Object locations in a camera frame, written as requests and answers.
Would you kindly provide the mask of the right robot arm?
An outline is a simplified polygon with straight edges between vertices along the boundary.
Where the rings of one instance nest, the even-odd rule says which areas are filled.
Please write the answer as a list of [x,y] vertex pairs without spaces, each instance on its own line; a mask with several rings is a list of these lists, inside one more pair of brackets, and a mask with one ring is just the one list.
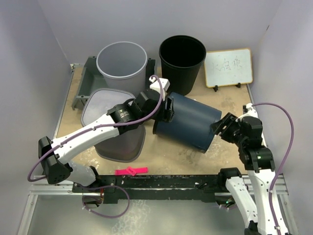
[[275,188],[273,154],[263,143],[263,125],[256,111],[240,117],[227,113],[211,125],[215,135],[238,147],[239,157],[251,182],[251,196],[237,168],[219,172],[218,188],[229,191],[237,205],[246,235],[288,235]]

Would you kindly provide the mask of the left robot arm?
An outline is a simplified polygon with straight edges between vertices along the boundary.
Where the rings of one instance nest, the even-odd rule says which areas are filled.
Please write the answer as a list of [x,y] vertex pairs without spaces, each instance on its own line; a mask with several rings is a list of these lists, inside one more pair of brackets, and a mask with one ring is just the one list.
[[55,185],[69,180],[90,192],[99,190],[101,181],[95,168],[77,164],[72,159],[93,145],[136,129],[147,120],[170,122],[173,104],[173,97],[163,98],[159,92],[147,89],[73,133],[53,140],[41,138],[39,155],[47,182]]

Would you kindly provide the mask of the dark blue round bin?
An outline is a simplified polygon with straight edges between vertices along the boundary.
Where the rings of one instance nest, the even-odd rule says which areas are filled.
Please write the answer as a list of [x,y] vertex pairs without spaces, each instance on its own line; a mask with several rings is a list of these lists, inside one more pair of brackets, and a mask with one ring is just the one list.
[[175,92],[168,96],[173,98],[173,119],[170,123],[156,121],[153,134],[205,153],[215,136],[210,125],[221,119],[222,111]]

